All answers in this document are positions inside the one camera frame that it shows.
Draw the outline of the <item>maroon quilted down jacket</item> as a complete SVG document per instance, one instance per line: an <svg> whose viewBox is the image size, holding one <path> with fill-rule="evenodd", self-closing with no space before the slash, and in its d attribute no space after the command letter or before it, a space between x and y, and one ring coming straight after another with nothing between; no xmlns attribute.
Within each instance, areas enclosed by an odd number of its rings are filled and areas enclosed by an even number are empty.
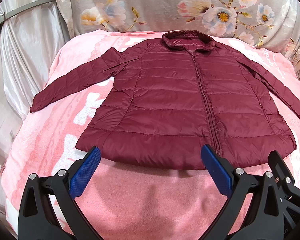
<svg viewBox="0 0 300 240"><path fill-rule="evenodd" d="M201 170L204 145L232 165L286 157L294 135L273 100L300 119L300 100L271 72L196 30L172 31L100 57L57 78L33 99L39 111L114 78L113 87L76 147L145 167Z"/></svg>

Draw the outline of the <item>grey floral bedsheet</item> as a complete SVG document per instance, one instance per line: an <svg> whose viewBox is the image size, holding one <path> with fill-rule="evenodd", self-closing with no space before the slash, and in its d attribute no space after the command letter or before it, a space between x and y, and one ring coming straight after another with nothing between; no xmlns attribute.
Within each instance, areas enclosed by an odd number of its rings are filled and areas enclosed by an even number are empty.
<svg viewBox="0 0 300 240"><path fill-rule="evenodd" d="M300 81L298 0L57 0L70 36L194 29L281 53Z"/></svg>

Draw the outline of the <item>silver satin curtain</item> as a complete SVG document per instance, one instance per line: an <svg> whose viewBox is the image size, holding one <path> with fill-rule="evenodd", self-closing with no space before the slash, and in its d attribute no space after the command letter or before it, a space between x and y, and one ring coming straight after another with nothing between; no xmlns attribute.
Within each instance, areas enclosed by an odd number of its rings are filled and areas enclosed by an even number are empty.
<svg viewBox="0 0 300 240"><path fill-rule="evenodd" d="M0 15L37 0L0 0ZM57 0L0 25L0 169L50 66L69 39Z"/></svg>

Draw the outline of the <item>grey metal rail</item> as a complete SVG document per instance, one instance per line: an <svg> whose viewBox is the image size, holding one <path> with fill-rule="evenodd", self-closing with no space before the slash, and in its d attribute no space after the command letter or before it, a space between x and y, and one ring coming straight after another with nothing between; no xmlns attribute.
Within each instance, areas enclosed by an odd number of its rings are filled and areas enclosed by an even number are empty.
<svg viewBox="0 0 300 240"><path fill-rule="evenodd" d="M10 12L5 12L2 15L0 15L0 25L2 23L4 23L6 20L16 16L19 13L25 12L27 10L30 10L34 7L40 6L40 5L44 5L50 2L55 2L56 0L37 0L28 4L25 4L21 7L18 7L17 9L14 9Z"/></svg>

